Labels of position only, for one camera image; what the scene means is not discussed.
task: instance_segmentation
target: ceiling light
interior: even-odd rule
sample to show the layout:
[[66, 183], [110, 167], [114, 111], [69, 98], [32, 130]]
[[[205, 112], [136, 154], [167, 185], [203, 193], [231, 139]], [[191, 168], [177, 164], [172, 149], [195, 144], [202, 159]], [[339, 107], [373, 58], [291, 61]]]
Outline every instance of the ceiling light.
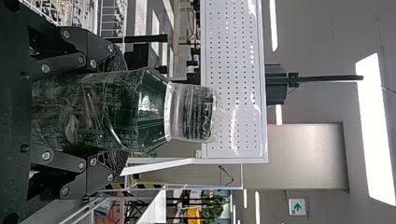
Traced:
[[282, 125], [283, 124], [282, 105], [275, 106], [275, 114], [276, 114], [276, 125]]
[[248, 191], [244, 189], [244, 207], [248, 208]]
[[259, 192], [254, 193], [256, 203], [256, 224], [260, 224], [260, 194]]
[[276, 0], [270, 0], [272, 49], [277, 50]]
[[395, 206], [378, 55], [373, 54], [356, 63], [356, 73], [364, 75], [364, 80], [358, 82], [358, 94], [369, 195], [380, 202]]

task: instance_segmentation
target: perforated white panel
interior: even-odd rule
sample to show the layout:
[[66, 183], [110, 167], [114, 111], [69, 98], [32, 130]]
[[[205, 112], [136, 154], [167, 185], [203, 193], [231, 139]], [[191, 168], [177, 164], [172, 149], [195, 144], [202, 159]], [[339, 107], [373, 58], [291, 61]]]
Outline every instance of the perforated white panel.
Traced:
[[219, 141], [203, 146], [203, 157], [265, 162], [261, 0], [205, 0], [201, 11], [202, 83], [215, 88], [229, 110], [220, 125]]

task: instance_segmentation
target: metal bolt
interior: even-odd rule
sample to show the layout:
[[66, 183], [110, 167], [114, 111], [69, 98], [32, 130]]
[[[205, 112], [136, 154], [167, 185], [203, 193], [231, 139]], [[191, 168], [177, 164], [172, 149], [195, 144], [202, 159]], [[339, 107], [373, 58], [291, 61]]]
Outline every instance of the metal bolt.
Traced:
[[79, 57], [78, 57], [78, 62], [79, 62], [79, 63], [84, 63], [84, 58], [83, 58], [82, 56], [79, 56]]
[[69, 188], [62, 189], [62, 195], [66, 196], [69, 193]]
[[46, 151], [41, 155], [41, 159], [43, 159], [43, 161], [47, 161], [50, 159], [50, 152]]
[[114, 49], [113, 45], [108, 45], [107, 48], [108, 48], [108, 51], [113, 52], [113, 49]]
[[96, 61], [95, 60], [91, 60], [90, 65], [91, 65], [92, 68], [96, 68]]
[[96, 163], [98, 162], [98, 160], [96, 158], [92, 158], [90, 161], [91, 166], [96, 165]]
[[107, 181], [108, 181], [108, 182], [113, 181], [113, 174], [110, 174], [110, 175], [107, 177]]
[[68, 31], [64, 31], [64, 38], [70, 38], [70, 33]]
[[85, 167], [85, 162], [83, 162], [83, 161], [80, 162], [78, 165], [78, 169], [82, 170], [82, 169], [84, 169], [84, 167]]
[[47, 74], [50, 71], [50, 67], [44, 63], [43, 65], [41, 65], [41, 71]]
[[21, 153], [26, 153], [30, 150], [29, 145], [23, 144], [21, 145]]

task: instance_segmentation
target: clear plastic wrap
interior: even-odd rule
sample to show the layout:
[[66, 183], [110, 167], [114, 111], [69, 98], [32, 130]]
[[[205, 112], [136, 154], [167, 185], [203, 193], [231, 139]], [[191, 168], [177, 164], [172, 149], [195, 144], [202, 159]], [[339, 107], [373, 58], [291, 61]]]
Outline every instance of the clear plastic wrap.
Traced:
[[169, 85], [172, 89], [172, 138], [191, 142], [215, 141], [219, 120], [225, 113], [219, 95], [208, 87]]
[[33, 86], [32, 142], [59, 150], [150, 152], [172, 138], [213, 141], [222, 102], [206, 87], [143, 68]]

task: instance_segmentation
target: black pole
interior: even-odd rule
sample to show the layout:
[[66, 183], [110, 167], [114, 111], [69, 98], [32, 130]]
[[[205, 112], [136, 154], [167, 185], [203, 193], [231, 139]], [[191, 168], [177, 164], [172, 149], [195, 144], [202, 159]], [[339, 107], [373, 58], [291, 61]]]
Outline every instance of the black pole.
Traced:
[[148, 42], [168, 42], [168, 35], [127, 35], [122, 37], [105, 38], [114, 44], [122, 43], [148, 43]]
[[323, 77], [268, 77], [265, 84], [291, 84], [305, 82], [342, 82], [342, 81], [361, 81], [363, 76], [323, 76]]

